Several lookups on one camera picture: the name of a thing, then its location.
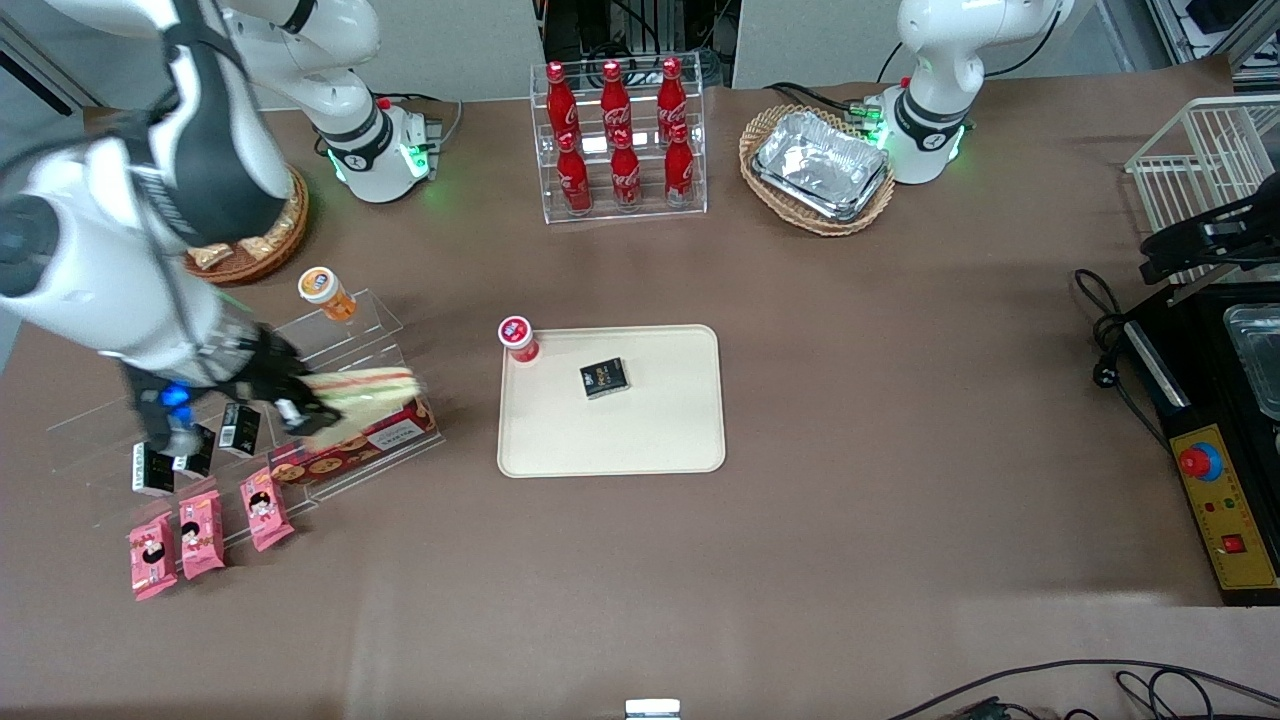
round wicker basket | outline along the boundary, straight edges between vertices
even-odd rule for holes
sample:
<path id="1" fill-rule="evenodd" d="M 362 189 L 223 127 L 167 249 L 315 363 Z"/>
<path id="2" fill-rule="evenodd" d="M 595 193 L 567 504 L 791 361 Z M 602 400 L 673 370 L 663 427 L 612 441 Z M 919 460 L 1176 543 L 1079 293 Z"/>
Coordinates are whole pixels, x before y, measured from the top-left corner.
<path id="1" fill-rule="evenodd" d="M 760 149 L 760 145 L 764 143 L 764 141 L 769 137 L 769 133 L 773 132 L 773 128 L 777 127 L 778 120 L 788 113 L 796 113 L 800 110 L 815 113 L 836 129 L 850 135 L 855 132 L 851 124 L 826 110 L 805 108 L 804 105 L 778 105 L 777 108 L 771 108 L 756 115 L 750 123 L 746 123 L 746 129 L 742 131 L 742 137 L 737 141 L 739 169 L 742 173 L 742 179 L 746 181 L 746 184 L 750 186 L 751 191 L 755 192 L 755 195 L 759 196 L 759 199 L 763 200 L 771 210 L 797 228 L 804 228 L 814 234 L 824 237 L 854 234 L 855 232 L 872 224 L 872 220 L 874 220 L 876 217 L 884 210 L 890 199 L 893 197 L 892 170 L 890 170 L 888 177 L 884 178 L 884 182 L 881 183 L 876 195 L 872 196 L 867 206 L 863 208 L 861 214 L 859 214 L 852 223 L 837 223 L 823 218 L 813 208 L 809 208 L 772 184 L 762 181 L 754 172 L 751 172 L 751 155 L 755 155 L 755 151 Z"/>
<path id="2" fill-rule="evenodd" d="M 232 243 L 232 255 L 218 261 L 207 270 L 196 266 L 191 255 L 186 256 L 187 272 L 197 278 L 205 279 L 220 287 L 247 284 L 257 282 L 266 275 L 280 269 L 285 260 L 293 256 L 302 246 L 302 237 L 307 233 L 307 210 L 311 200 L 307 193 L 307 183 L 302 179 L 292 165 L 289 174 L 293 177 L 293 193 L 284 204 L 280 218 L 275 220 L 265 237 L 275 241 L 275 250 L 261 260 L 248 254 L 238 242 Z"/>

black snack box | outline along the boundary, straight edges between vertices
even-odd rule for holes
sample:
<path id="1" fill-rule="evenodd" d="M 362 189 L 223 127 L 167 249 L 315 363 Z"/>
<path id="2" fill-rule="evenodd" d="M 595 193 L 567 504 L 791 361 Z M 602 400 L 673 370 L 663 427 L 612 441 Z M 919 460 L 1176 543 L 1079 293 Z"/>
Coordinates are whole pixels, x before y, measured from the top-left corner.
<path id="1" fill-rule="evenodd" d="M 134 445 L 133 492 L 152 497 L 173 495 L 173 457 L 151 450 L 146 442 Z"/>
<path id="2" fill-rule="evenodd" d="M 173 459 L 173 471 L 198 480 L 209 477 L 209 468 L 214 464 L 214 430 L 204 425 L 196 425 L 192 432 L 200 436 L 200 450 L 191 455 L 182 455 Z"/>
<path id="3" fill-rule="evenodd" d="M 252 457 L 257 450 L 257 428 L 262 415 L 241 402 L 228 402 L 223 410 L 223 429 L 218 432 L 218 450 L 239 457 Z"/>
<path id="4" fill-rule="evenodd" d="M 582 373 L 582 387 L 586 389 L 588 400 L 595 400 L 611 392 L 620 392 L 631 387 L 627 384 L 627 373 L 622 369 L 621 357 L 588 365 L 580 372 Z"/>

clear acrylic rack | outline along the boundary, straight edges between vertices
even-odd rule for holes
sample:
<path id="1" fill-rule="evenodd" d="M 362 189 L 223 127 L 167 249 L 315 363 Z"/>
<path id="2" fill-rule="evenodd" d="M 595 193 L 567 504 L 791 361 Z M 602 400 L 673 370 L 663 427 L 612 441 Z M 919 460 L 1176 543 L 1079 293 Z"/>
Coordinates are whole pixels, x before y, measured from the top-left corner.
<path id="1" fill-rule="evenodd" d="M 577 97 L 579 124 L 582 128 L 581 152 L 586 160 L 586 177 L 591 187 L 593 209 L 576 218 L 568 213 L 561 192 L 556 161 L 559 149 L 547 117 L 547 65 L 530 69 L 530 105 L 534 118 L 534 154 L 543 196 L 543 218 L 547 224 L 579 220 L 643 218 L 654 215 L 689 215 L 707 211 L 707 114 L 703 95 L 703 67 L 698 53 L 677 53 L 684 67 L 685 122 L 689 124 L 689 147 L 694 151 L 694 197 L 685 208 L 671 208 L 666 200 L 666 146 L 658 142 L 658 88 L 662 87 L 662 60 L 671 55 L 621 58 L 622 81 L 631 96 L 631 132 L 636 156 L 640 159 L 640 206 L 622 213 L 613 201 L 613 174 L 609 150 L 600 119 L 600 92 L 604 86 L 604 59 L 564 63 L 564 82 Z"/>
<path id="2" fill-rule="evenodd" d="M 402 328 L 401 322 L 371 291 L 360 291 L 355 293 L 355 299 L 356 314 L 347 323 L 334 323 L 325 318 L 323 311 L 316 310 L 280 325 L 276 332 L 292 342 L 307 365 L 317 373 L 406 366 L 393 337 Z M 422 386 L 425 402 L 426 383 L 421 382 L 421 377 L 419 382 Z M 209 393 L 195 404 L 196 421 L 216 430 L 227 402 L 228 398 L 220 393 Z M 273 406 L 265 402 L 251 402 L 251 405 L 262 415 L 256 455 L 241 459 L 224 451 L 215 451 L 210 471 L 221 497 L 225 547 L 244 542 L 250 537 L 239 484 L 266 466 L 268 451 L 293 439 L 284 432 Z M 131 528 L 166 509 L 177 516 L 178 498 L 184 488 L 204 482 L 175 475 L 174 495 L 159 500 L 132 491 L 131 454 L 133 445 L 143 439 L 143 436 L 129 401 L 124 397 L 49 428 L 47 439 L 54 478 L 84 487 L 84 502 L 81 509 L 83 523 L 91 528 L 118 533 L 122 538 Z M 439 445 L 443 439 L 436 429 L 332 480 L 310 484 L 282 483 L 280 493 L 288 516 L 294 518 L 314 510 L 328 498 Z"/>

table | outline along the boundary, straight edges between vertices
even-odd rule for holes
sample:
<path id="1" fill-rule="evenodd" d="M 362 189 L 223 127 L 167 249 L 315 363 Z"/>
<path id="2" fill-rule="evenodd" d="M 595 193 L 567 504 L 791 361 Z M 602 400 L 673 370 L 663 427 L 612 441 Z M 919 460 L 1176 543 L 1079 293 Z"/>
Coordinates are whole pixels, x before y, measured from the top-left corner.
<path id="1" fill-rule="evenodd" d="M 1121 164 L 1229 88 L 1216 63 L 991 82 L 954 167 L 847 240 L 783 224 L 737 177 L 737 133 L 778 101 L 764 91 L 709 96 L 705 218 L 594 227 L 543 224 L 525 102 L 470 105 L 440 179 L 385 206 L 338 186 L 302 115 L 273 114 L 314 233 L 234 295 L 280 323 L 306 309 L 308 265 L 376 288 L 448 442 L 287 547 L 136 603 L 124 538 L 67 521 L 81 497 L 42 448 L 44 428 L 122 393 L 116 369 L 24 328 L 0 379 L 4 715 L 617 717 L 673 696 L 691 720 L 876 719 L 1068 656 L 1275 689 L 1280 616 L 1216 606 L 1167 459 L 1089 382 L 1068 290 L 1085 265 L 1126 302 L 1147 292 Z M 724 466 L 500 475 L 508 313 L 713 327 Z M 1100 670 L 991 689 L 1121 707 Z"/>

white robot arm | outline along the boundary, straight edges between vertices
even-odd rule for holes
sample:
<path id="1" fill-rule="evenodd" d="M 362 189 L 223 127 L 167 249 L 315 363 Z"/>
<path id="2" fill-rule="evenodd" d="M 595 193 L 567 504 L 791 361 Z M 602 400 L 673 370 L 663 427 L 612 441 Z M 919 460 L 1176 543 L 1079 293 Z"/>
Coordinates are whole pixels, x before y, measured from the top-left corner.
<path id="1" fill-rule="evenodd" d="M 265 233 L 292 186 L 221 9 L 113 1 L 160 32 L 175 97 L 28 154 L 26 187 L 0 199 L 0 306 L 120 360 L 156 450 L 193 450 L 189 401 L 210 389 L 275 402 L 298 434 L 333 424 L 297 352 L 182 268 L 189 246 Z"/>
<path id="2" fill-rule="evenodd" d="M 165 0 L 46 0 L 115 35 L 155 35 L 152 6 Z M 378 15 L 367 0 L 221 0 L 225 35 L 250 82 L 292 100 L 330 147 L 338 177 L 361 200 L 388 202 L 429 174 L 426 123 L 380 108 L 349 68 L 378 53 Z"/>
<path id="3" fill-rule="evenodd" d="M 884 91 L 884 150 L 893 177 L 918 184 L 942 174 L 982 88 L 978 49 L 1048 32 L 1074 0 L 902 0 L 897 31 L 916 55 L 910 83 Z"/>

